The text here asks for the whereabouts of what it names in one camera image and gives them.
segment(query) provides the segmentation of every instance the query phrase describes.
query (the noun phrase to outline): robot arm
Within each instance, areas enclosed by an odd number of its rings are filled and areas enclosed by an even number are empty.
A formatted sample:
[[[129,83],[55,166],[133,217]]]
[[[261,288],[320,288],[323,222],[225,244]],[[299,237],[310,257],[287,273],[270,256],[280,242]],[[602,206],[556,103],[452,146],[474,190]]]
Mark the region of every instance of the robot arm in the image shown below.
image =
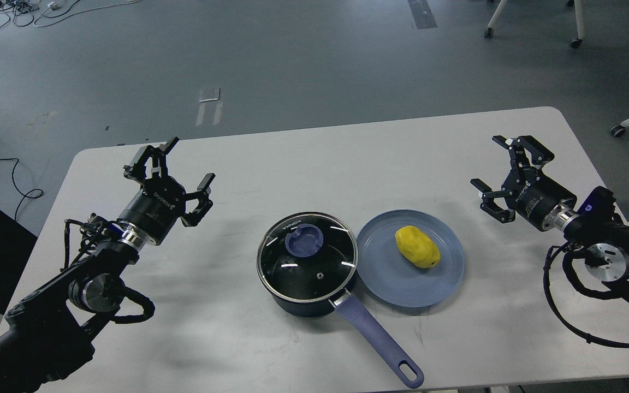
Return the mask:
[[[566,251],[562,268],[572,286],[585,296],[622,298],[629,303],[629,227],[615,212],[613,193],[604,187],[596,187],[575,211],[577,197],[542,171],[544,165],[554,159],[552,152],[531,136],[516,139],[495,136],[492,139],[509,150],[511,169],[500,191],[492,191],[480,179],[470,181],[480,191],[480,208],[502,223],[514,221],[515,212],[518,212],[539,231],[559,229],[569,243],[561,248],[561,251]],[[531,154],[530,161],[526,150]],[[494,202],[497,198],[504,198],[506,209]],[[546,263],[546,277],[554,257],[556,254],[550,256]],[[575,260],[583,260],[589,273],[608,290],[586,288],[572,267]],[[567,324],[553,307],[549,279],[545,288],[553,311]],[[592,341],[607,345],[606,341]]]
[[[42,383],[67,378],[92,360],[92,341],[110,321],[139,323],[154,315],[155,306],[146,296],[127,288],[120,274],[135,264],[142,247],[159,245],[181,218],[185,226],[196,226],[212,207],[207,174],[197,191],[187,194],[168,176],[167,159],[177,144],[174,138],[160,147],[146,146],[125,177],[137,181],[140,190],[117,221],[92,214],[79,224],[85,235],[80,254],[61,273],[26,296],[7,312],[9,331],[0,337],[0,392],[36,391]],[[147,160],[152,159],[151,176],[146,177]],[[198,207],[185,212],[186,201],[198,200]],[[140,315],[117,316],[120,303],[129,299],[143,308]],[[94,315],[79,324],[67,308],[67,300]]]

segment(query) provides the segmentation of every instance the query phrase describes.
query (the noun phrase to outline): gray floor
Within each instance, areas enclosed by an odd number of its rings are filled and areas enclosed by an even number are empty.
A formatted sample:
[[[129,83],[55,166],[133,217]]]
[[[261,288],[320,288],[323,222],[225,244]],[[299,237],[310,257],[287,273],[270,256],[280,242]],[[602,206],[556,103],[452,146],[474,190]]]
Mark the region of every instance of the gray floor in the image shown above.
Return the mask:
[[[561,110],[629,218],[629,130],[608,134],[629,117],[629,0],[586,2],[578,50],[562,0],[511,2],[483,38],[497,3],[429,0],[432,29],[416,29],[404,0],[143,0],[45,29],[4,27],[0,157],[22,159],[20,188],[46,192],[19,221],[40,232],[74,155],[90,147],[540,105]],[[212,105],[195,126],[205,87],[222,88],[222,115],[212,124]],[[13,216],[11,165],[0,162],[0,209]]]

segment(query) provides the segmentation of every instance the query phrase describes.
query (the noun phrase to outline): pot handle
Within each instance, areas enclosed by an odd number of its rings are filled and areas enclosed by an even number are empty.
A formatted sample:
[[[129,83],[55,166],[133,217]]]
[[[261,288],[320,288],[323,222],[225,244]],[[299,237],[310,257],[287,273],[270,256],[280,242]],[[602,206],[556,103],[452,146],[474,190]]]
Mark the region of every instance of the pot handle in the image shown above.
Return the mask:
[[[370,315],[369,311],[365,309],[365,306],[360,303],[356,296],[348,296],[334,308],[334,311],[354,325],[360,331],[360,334],[363,334],[363,337],[377,351],[380,358],[392,368],[392,371],[397,374],[397,377],[405,385],[409,388],[418,388],[424,383],[424,372],[422,369],[402,350],[397,341],[380,326],[380,323]],[[415,380],[410,380],[402,372],[400,367],[405,364],[417,375]]]

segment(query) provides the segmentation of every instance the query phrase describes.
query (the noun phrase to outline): black saucepan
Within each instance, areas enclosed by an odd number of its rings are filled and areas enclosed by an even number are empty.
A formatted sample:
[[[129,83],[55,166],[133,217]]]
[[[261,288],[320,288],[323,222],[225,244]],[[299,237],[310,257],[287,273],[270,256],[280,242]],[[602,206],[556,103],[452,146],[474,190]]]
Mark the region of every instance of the black saucepan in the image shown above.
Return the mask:
[[[336,311],[363,334],[405,385],[418,388],[424,382],[419,366],[349,292],[357,263],[356,236],[346,224],[321,212],[301,212],[269,229],[259,246],[257,270],[285,311],[307,318]],[[409,379],[402,366],[416,378]]]

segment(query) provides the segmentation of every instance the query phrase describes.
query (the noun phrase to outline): blue lid knob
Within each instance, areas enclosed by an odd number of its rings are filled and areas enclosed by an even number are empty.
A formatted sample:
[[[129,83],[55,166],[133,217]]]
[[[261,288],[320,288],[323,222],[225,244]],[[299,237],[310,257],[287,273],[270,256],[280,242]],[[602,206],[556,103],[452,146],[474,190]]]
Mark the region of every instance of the blue lid knob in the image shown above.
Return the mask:
[[[311,257],[322,248],[322,230],[312,224],[300,224],[285,236],[285,248],[294,257]]]

